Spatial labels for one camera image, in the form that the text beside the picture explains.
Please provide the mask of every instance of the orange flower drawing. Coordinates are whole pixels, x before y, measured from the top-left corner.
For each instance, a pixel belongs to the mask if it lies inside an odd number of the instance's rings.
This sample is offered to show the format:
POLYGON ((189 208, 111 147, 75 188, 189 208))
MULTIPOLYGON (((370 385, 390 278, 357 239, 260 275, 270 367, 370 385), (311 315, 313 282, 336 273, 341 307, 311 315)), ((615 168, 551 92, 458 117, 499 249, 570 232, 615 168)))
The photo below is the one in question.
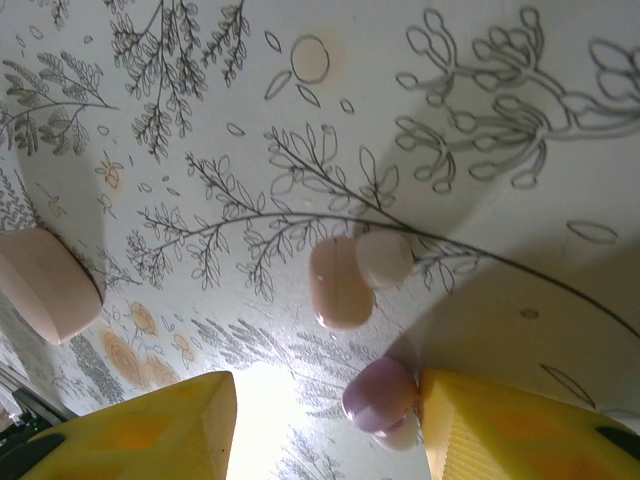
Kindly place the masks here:
POLYGON ((151 380, 159 387, 168 387, 180 381, 176 371, 156 356, 147 359, 146 369, 151 380))
POLYGON ((191 349, 191 343, 189 343, 189 340, 184 338, 179 333, 176 333, 173 336, 173 341, 175 342, 175 346, 178 347, 178 349, 182 352, 182 357, 184 360, 187 360, 189 362, 195 361, 196 356, 191 349))
POLYGON ((135 302, 131 305, 131 319, 136 326, 148 335, 156 334, 156 322, 142 304, 135 302))
POLYGON ((111 331, 103 332, 101 337, 109 360, 122 376, 136 387, 149 389, 149 379, 131 347, 111 331))

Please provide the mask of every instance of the circle drawing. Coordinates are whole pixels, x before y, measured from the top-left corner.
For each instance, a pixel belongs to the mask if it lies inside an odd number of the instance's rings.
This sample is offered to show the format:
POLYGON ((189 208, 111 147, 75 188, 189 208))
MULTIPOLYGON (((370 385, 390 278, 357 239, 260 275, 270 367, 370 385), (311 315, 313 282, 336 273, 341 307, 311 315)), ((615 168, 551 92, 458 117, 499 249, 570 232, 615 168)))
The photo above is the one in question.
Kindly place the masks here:
POLYGON ((293 44, 291 68, 302 83, 315 85, 322 82, 327 78, 330 66, 329 52, 315 35, 303 35, 293 44))

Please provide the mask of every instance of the yellow plastic object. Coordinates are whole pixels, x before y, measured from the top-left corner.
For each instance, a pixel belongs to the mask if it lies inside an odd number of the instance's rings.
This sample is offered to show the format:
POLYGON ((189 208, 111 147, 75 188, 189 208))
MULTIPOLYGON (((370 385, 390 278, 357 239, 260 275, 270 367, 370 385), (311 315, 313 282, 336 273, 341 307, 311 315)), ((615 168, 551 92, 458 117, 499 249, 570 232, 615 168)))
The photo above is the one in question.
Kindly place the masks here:
POLYGON ((207 373, 42 432, 67 438, 22 480, 224 480, 236 412, 231 373, 207 373))
POLYGON ((640 479, 640 461, 596 428, 633 432, 607 417, 440 370, 420 389, 433 480, 640 479))

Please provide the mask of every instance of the botanical print surface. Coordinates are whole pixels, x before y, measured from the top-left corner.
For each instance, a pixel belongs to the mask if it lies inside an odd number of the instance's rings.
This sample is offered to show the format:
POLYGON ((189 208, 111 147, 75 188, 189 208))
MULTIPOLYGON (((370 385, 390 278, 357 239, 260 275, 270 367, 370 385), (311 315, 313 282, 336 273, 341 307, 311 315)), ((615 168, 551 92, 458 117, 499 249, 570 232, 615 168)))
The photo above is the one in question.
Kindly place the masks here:
POLYGON ((80 414, 231 370, 232 478, 424 477, 342 412, 387 353, 635 414, 637 7, 294 3, 0 0, 0 231, 103 298, 53 347, 1 297, 0 362, 80 414), (412 276, 322 329, 311 249, 376 229, 412 276))

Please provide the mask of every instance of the purple stone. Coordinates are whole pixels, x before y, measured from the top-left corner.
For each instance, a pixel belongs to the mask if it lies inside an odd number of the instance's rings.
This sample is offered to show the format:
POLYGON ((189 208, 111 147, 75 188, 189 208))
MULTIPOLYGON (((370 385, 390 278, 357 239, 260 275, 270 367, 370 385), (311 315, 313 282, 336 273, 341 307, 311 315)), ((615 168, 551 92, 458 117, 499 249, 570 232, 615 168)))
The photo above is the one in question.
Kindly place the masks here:
POLYGON ((401 421, 411 410, 418 388, 400 362, 383 357, 369 364, 342 394, 347 418, 364 432, 379 432, 401 421))

